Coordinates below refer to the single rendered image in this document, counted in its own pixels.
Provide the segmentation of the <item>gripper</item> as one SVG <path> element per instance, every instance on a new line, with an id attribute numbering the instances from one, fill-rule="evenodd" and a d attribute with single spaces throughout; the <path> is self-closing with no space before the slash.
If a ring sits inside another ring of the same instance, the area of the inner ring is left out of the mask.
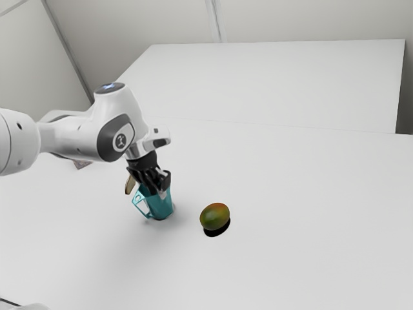
<path id="1" fill-rule="evenodd" d="M 166 197 L 172 174 L 169 170 L 159 168 L 156 151 L 151 151 L 138 159 L 127 159 L 126 162 L 128 163 L 126 169 L 135 181 L 141 181 L 151 195 L 158 193 L 161 199 Z"/>

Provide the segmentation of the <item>teal faceted mug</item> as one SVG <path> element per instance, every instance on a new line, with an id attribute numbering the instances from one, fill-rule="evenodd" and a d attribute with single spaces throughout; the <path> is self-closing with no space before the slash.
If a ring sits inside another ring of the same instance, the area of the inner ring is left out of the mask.
<path id="1" fill-rule="evenodd" d="M 170 187 L 166 197 L 161 199 L 158 193 L 151 195 L 150 191 L 141 184 L 133 195 L 132 204 L 147 219 L 164 220 L 174 211 Z"/>

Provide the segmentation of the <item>green red mango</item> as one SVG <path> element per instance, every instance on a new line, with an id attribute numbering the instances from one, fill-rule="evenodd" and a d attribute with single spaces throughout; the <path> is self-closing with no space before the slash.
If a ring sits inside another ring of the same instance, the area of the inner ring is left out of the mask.
<path id="1" fill-rule="evenodd" d="M 224 203 L 207 205 L 199 216 L 201 226 L 208 231 L 215 231 L 227 224 L 230 219 L 230 209 Z"/>

